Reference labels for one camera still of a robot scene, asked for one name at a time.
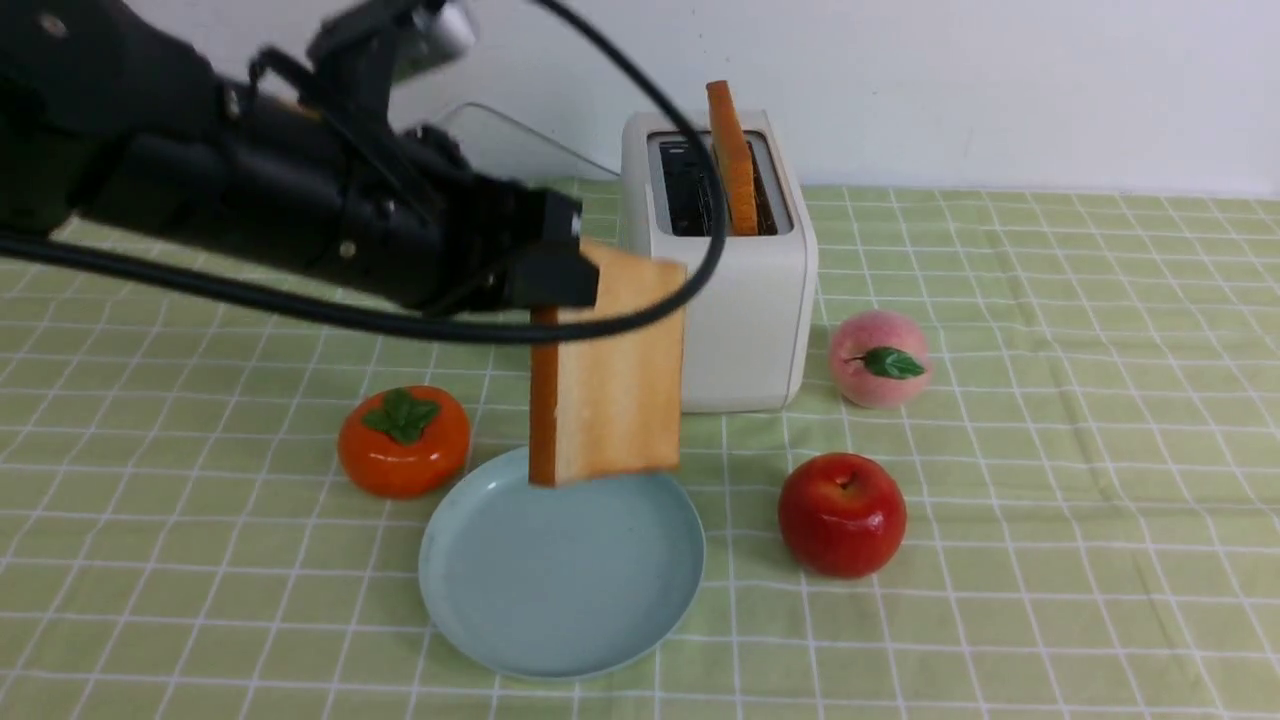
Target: apple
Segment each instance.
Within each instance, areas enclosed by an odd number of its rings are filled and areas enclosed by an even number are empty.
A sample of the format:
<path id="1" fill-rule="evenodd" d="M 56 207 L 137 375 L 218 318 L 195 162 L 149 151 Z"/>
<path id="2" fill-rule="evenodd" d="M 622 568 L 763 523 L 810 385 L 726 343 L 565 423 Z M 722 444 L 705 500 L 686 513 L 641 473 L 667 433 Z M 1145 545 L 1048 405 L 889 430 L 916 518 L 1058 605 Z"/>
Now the apple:
<path id="1" fill-rule="evenodd" d="M 902 544 L 906 501 L 874 460 L 828 452 L 787 475 L 778 498 L 778 529 L 803 566 L 833 578 L 865 578 Z"/>

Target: green checkered tablecloth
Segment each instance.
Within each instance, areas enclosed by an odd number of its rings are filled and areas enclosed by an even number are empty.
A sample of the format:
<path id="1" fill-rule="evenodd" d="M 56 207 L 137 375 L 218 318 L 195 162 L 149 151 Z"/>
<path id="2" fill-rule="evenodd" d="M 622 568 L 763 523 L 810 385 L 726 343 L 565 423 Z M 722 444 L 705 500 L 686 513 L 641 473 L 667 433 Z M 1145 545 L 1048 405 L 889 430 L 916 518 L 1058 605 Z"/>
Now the green checkered tablecloth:
<path id="1" fill-rule="evenodd" d="M 614 188 L 572 188 L 614 237 Z M 1280 202 L 806 199 L 803 392 L 686 419 L 705 584 L 658 652 L 580 685 L 495 678 L 434 633 L 415 569 L 439 497 L 371 500 L 334 460 L 343 415 L 402 383 L 466 404 L 472 464 L 521 445 L 526 351 L 0 264 L 0 717 L 1276 717 Z M 824 372 L 828 328 L 873 306 L 938 360 L 901 411 L 842 404 Z M 865 582 L 801 574 L 774 528 L 787 471 L 842 450 L 910 503 Z"/>

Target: toaster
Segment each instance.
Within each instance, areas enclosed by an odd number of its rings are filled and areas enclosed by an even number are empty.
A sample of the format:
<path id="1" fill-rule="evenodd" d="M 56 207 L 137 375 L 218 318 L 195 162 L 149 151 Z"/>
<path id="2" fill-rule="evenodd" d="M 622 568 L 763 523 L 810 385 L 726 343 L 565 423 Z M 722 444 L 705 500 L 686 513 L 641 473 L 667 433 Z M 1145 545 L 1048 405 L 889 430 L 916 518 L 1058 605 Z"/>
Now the toaster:
<path id="1" fill-rule="evenodd" d="M 760 232 L 733 236 L 707 287 L 686 307 L 684 413 L 781 410 L 804 377 L 818 243 L 813 222 L 764 110 L 739 111 L 753 155 Z M 687 113 L 714 152 L 709 113 Z M 704 168 L 660 113 L 622 131 L 620 243 L 628 251 L 701 263 L 710 242 Z"/>

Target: plate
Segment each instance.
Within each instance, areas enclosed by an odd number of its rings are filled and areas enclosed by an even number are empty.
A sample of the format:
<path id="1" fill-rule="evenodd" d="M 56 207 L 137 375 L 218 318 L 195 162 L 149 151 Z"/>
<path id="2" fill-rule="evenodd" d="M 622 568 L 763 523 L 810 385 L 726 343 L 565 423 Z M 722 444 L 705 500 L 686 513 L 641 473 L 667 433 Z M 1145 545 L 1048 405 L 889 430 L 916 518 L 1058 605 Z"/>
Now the plate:
<path id="1" fill-rule="evenodd" d="M 461 653 L 532 680 L 611 673 L 692 605 L 707 560 L 692 501 L 666 473 L 529 484 L 529 448 L 460 480 L 428 523 L 419 585 Z"/>

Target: bread slice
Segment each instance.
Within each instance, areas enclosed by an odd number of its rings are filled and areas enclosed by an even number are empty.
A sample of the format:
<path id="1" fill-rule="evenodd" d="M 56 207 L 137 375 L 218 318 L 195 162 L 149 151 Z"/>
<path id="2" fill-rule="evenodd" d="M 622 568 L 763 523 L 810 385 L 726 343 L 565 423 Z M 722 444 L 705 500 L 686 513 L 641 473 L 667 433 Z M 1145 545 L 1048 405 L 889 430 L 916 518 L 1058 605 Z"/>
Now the bread slice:
<path id="1" fill-rule="evenodd" d="M 653 305 L 685 282 L 682 263 L 584 238 L 600 270 L 591 309 L 549 309 L 535 323 L 617 316 Z M 538 345 L 529 401 L 529 482 L 562 487 L 603 475 L 680 465 L 684 309 L 648 327 L 599 340 Z"/>
<path id="2" fill-rule="evenodd" d="M 733 108 L 728 82 L 718 79 L 707 83 L 708 118 L 712 128 L 712 146 L 728 196 L 728 215 L 732 233 L 737 236 L 760 234 L 755 211 L 755 165 L 751 149 Z"/>

